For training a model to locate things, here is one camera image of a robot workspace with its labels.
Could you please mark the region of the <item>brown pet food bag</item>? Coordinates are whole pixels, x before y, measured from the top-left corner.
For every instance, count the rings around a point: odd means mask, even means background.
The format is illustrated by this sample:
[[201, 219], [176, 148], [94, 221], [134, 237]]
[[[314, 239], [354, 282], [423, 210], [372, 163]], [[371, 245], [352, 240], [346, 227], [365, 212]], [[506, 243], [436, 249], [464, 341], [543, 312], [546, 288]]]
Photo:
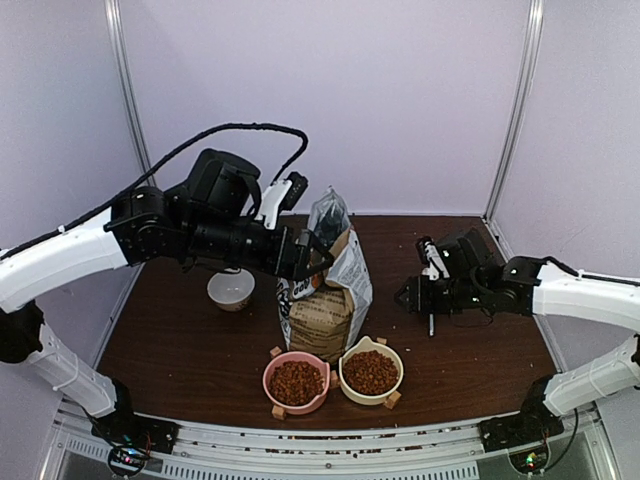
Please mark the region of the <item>brown pet food bag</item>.
[[335, 364], [356, 343], [373, 286], [347, 204], [333, 188], [312, 204], [307, 228], [329, 248], [334, 263], [302, 281], [278, 281], [280, 328], [289, 351]]

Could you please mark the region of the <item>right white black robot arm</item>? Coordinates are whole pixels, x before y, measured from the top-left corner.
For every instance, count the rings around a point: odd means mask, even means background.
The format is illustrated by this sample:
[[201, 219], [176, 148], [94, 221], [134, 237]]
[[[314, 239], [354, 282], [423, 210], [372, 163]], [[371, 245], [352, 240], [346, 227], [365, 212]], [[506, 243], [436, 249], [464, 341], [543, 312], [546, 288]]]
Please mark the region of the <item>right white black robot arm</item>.
[[496, 260], [472, 228], [440, 241], [426, 236], [416, 249], [423, 265], [394, 295], [409, 313], [428, 318], [478, 309], [487, 316], [562, 316], [623, 327], [631, 336], [612, 351], [565, 373], [536, 381], [513, 419], [519, 440], [535, 440], [584, 404], [639, 384], [639, 282], [576, 270], [553, 256]]

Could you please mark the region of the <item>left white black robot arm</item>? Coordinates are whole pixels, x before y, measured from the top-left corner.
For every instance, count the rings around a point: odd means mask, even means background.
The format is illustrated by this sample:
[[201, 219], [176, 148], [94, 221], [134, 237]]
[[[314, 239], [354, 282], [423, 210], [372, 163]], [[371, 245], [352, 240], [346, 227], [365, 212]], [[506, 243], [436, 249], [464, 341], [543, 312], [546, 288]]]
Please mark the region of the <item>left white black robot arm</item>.
[[305, 177], [292, 173], [261, 189], [259, 176], [249, 161], [207, 149], [178, 185], [127, 190], [77, 225], [3, 252], [2, 361], [33, 366], [121, 443], [137, 442], [144, 424], [127, 388], [67, 348], [35, 300], [86, 276], [157, 258], [184, 265], [219, 260], [295, 281], [329, 268], [333, 255], [315, 234], [294, 237], [278, 222], [306, 190]]

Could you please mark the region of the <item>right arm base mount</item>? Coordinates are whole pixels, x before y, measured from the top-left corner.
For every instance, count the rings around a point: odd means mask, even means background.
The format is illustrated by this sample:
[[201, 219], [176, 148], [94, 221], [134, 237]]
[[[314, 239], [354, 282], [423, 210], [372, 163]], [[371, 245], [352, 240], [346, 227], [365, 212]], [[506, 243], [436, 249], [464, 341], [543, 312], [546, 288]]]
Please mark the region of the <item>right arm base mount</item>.
[[561, 418], [543, 404], [551, 378], [547, 375], [531, 384], [518, 412], [478, 423], [485, 452], [511, 449], [564, 432]]

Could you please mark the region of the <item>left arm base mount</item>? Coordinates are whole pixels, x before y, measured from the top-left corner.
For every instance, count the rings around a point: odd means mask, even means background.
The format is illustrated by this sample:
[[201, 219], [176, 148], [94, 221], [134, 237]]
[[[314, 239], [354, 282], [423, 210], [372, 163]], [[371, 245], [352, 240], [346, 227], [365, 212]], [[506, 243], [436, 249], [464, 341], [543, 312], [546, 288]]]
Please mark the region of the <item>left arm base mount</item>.
[[88, 415], [92, 433], [116, 445], [149, 449], [152, 452], [171, 454], [179, 425], [175, 422], [138, 415], [134, 412], [129, 389], [113, 379], [115, 410], [107, 415]]

